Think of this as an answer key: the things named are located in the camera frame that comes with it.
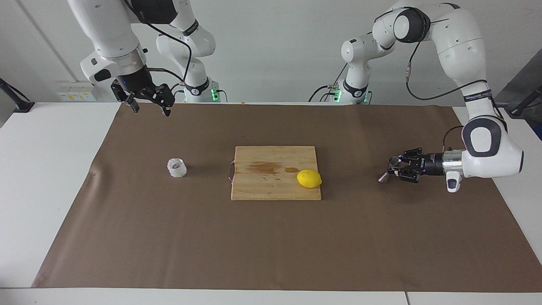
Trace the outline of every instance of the table surface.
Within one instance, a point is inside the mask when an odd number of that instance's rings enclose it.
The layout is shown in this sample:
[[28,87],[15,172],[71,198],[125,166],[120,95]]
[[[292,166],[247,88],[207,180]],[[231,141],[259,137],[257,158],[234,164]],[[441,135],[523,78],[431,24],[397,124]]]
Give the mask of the table surface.
[[[0,303],[189,304],[542,304],[542,294],[225,291],[166,289],[13,289],[30,287],[91,162],[113,121],[117,103],[41,103],[14,114],[0,129]],[[454,108],[462,123],[465,108]],[[523,120],[507,118],[525,151],[523,172],[494,179],[542,262],[542,142]]]

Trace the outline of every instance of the brown table cover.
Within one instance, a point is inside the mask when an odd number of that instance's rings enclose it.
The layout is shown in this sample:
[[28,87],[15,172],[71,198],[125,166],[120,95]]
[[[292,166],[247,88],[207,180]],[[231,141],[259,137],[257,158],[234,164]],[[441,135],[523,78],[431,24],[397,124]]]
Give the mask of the brown table cover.
[[[443,177],[377,182],[390,156],[438,152],[456,125],[437,106],[123,106],[33,287],[542,291],[492,180],[456,194]],[[231,201],[238,145],[316,146],[322,200]]]

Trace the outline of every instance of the yellow lemon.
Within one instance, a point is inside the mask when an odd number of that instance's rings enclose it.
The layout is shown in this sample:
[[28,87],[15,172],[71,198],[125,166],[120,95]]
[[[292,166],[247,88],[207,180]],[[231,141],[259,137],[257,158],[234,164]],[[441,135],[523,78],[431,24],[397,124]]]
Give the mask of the yellow lemon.
[[298,182],[306,188],[315,188],[322,184],[322,177],[317,171],[311,169],[304,169],[297,175]]

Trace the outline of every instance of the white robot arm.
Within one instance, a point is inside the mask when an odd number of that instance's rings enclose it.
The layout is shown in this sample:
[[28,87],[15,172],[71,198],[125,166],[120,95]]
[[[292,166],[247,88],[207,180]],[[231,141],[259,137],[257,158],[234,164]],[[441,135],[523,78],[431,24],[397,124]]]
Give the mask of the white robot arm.
[[[415,183],[422,175],[444,175],[448,190],[457,192],[463,177],[495,178],[520,173],[524,154],[495,113],[486,81],[485,47],[474,16],[451,3],[418,4],[413,0],[397,2],[377,17],[372,34],[343,44],[342,55],[349,70],[346,79],[339,82],[338,99],[353,104],[364,100],[370,77],[368,61],[390,54],[397,41],[432,40],[444,72],[463,93],[469,113],[469,122],[462,130],[466,150],[426,155],[421,149],[405,151],[398,159],[393,158],[399,162],[390,160],[385,175],[395,174]],[[408,86],[410,63],[406,77]]]
[[192,58],[186,69],[190,52],[192,57],[202,57],[211,55],[216,48],[213,36],[194,18],[189,0],[68,0],[68,3],[94,44],[95,51],[81,61],[83,73],[93,84],[116,78],[112,84],[115,96],[132,106],[134,112],[139,110],[134,98],[140,98],[160,105],[168,116],[175,98],[168,85],[155,86],[152,82],[146,66],[146,49],[142,49],[131,28],[132,9],[142,22],[172,25],[177,31],[174,35],[188,45],[165,35],[157,39],[160,53],[173,60],[182,73],[186,71],[184,83],[188,91],[194,93],[192,88],[199,89],[198,94],[187,93],[187,100],[218,101],[218,95],[212,91],[218,89],[218,84],[207,78],[201,61]]

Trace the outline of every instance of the gray wall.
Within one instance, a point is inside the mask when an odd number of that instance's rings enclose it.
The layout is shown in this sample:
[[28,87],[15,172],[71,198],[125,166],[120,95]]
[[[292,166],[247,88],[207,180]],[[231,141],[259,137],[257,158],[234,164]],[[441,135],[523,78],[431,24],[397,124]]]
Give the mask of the gray wall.
[[[374,17],[394,2],[192,0],[192,5],[200,24],[217,41],[215,55],[203,58],[208,74],[230,100],[264,102],[304,101],[315,88],[332,82],[344,64],[342,43],[370,31]],[[542,1],[455,2],[479,19],[488,80],[498,93],[541,47]],[[60,82],[85,81],[79,62],[93,47],[66,0],[2,0],[0,27],[0,75],[33,100],[56,101]],[[156,51],[153,30],[142,24],[133,29],[150,50],[149,66],[178,71]],[[373,103],[421,104],[404,88],[405,65],[413,47],[400,45],[393,54],[371,62]],[[418,95],[454,88],[432,43],[421,45],[413,66],[411,87]],[[155,74],[154,78],[158,83],[175,82],[169,75]],[[108,94],[101,100],[114,99]],[[455,94],[433,103],[462,105],[462,98]]]

